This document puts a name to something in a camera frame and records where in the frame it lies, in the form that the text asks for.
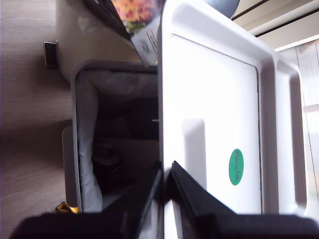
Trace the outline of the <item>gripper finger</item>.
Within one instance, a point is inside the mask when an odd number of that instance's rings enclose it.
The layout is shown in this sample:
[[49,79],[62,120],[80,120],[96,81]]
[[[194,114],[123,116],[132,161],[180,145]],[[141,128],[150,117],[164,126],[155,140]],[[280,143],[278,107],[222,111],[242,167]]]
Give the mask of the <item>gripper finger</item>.
[[125,190],[110,205],[106,206],[101,213],[111,216],[133,213],[143,217],[152,200],[160,197],[161,188],[162,166],[161,164],[153,164],[141,179]]
[[236,215],[208,193],[177,161],[172,163],[171,173],[181,200],[194,219],[210,220]]

